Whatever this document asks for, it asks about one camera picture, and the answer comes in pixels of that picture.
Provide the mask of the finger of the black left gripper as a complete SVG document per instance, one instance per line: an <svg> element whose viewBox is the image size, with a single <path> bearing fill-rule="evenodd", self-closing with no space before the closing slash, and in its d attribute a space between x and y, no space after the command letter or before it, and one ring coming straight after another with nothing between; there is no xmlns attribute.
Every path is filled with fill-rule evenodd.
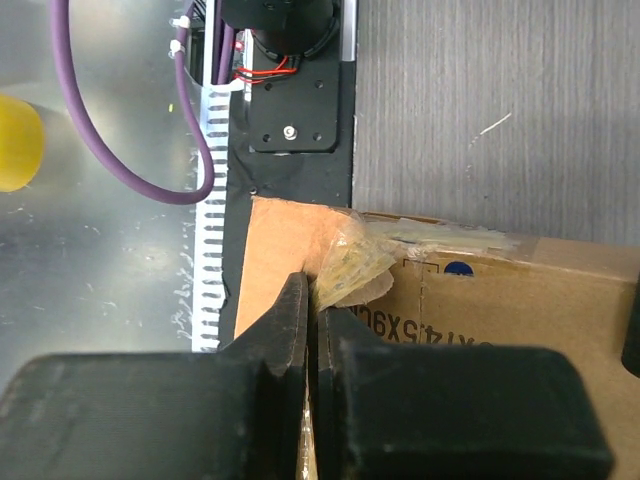
<svg viewBox="0 0 640 480"><path fill-rule="evenodd" d="M636 285L634 300L625 334L621 363L632 375L640 374L640 293Z"/></svg>

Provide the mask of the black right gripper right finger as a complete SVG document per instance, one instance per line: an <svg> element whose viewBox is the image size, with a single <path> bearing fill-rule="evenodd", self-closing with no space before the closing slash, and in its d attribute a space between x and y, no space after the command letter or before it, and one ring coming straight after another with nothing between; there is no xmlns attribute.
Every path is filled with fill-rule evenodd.
<svg viewBox="0 0 640 480"><path fill-rule="evenodd" d="M527 346L391 344L316 315L310 390L322 479L606 479L614 455L581 376Z"/></svg>

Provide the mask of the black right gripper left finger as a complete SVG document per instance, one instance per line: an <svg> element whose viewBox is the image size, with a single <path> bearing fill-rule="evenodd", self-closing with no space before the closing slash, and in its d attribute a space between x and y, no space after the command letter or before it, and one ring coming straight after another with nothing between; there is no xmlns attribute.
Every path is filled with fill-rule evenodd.
<svg viewBox="0 0 640 480"><path fill-rule="evenodd" d="M308 280L214 353L55 354L1 398L5 479L293 479Z"/></svg>

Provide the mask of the brown cardboard express box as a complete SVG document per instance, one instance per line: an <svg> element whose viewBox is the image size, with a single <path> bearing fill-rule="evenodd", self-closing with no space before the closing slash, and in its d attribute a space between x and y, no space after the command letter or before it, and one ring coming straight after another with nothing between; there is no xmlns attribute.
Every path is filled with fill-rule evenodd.
<svg viewBox="0 0 640 480"><path fill-rule="evenodd" d="M535 345L577 367L613 448L639 475L639 380L622 364L638 314L639 251L440 220L253 200L235 330L306 274L320 307L348 307L390 343Z"/></svg>

